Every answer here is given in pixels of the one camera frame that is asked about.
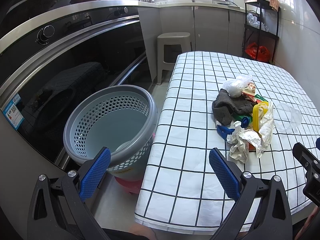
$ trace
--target metal screw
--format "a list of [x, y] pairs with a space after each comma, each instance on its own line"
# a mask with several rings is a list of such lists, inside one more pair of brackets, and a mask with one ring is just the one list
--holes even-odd
[[69, 176], [69, 177], [74, 177], [76, 174], [77, 174], [76, 171], [69, 171], [69, 172], [68, 172], [68, 176]]
[[43, 181], [45, 179], [45, 175], [44, 174], [41, 174], [40, 176], [39, 176], [39, 180], [40, 181]]
[[248, 171], [245, 171], [244, 173], [243, 173], [243, 176], [245, 176], [246, 178], [251, 178], [251, 173], [250, 172], [248, 172]]
[[278, 175], [274, 176], [273, 179], [278, 182], [281, 181], [281, 178]]

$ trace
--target oven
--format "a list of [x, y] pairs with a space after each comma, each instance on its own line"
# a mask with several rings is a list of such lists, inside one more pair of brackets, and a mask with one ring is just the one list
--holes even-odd
[[138, 4], [129, 0], [68, 5], [24, 22], [1, 39], [0, 66], [7, 121], [63, 170], [78, 169], [62, 137], [80, 102], [109, 86], [152, 83]]

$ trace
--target white checkered tablecloth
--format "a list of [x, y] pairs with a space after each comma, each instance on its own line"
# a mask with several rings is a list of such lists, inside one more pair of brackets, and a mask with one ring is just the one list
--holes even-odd
[[[223, 82], [238, 73], [250, 74], [256, 92], [274, 102], [287, 103], [302, 112], [302, 125], [287, 133], [274, 129], [271, 146], [258, 159], [249, 154], [247, 163], [235, 161], [242, 171], [271, 179], [279, 175], [287, 192], [291, 213], [308, 205], [302, 189], [305, 171], [292, 155], [301, 142], [318, 158], [316, 139], [320, 116], [301, 86], [284, 69], [215, 52], [188, 52], [176, 62], [148, 166], [135, 210], [138, 223], [186, 234], [213, 234], [228, 215], [229, 199], [208, 160], [217, 147], [229, 157], [230, 146], [217, 133], [211, 105]], [[286, 116], [275, 119], [288, 121]], [[247, 231], [260, 199], [255, 199], [245, 221]]]

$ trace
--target trash pile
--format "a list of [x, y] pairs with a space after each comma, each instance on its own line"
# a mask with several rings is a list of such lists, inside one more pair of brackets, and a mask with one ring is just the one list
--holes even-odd
[[[256, 94], [251, 75], [238, 75], [225, 81], [212, 111], [217, 120], [218, 134], [230, 144], [229, 154], [242, 163], [248, 160], [249, 150], [255, 148], [257, 157], [267, 150], [275, 128], [274, 104]], [[234, 128], [228, 128], [235, 120]]]

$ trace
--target oven door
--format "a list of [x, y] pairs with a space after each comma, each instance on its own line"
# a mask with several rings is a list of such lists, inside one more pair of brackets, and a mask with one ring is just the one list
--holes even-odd
[[18, 133], [67, 170], [77, 168], [62, 139], [72, 111], [109, 86], [148, 89], [151, 83], [139, 18], [131, 16], [86, 27], [46, 46], [4, 82], [0, 99]]

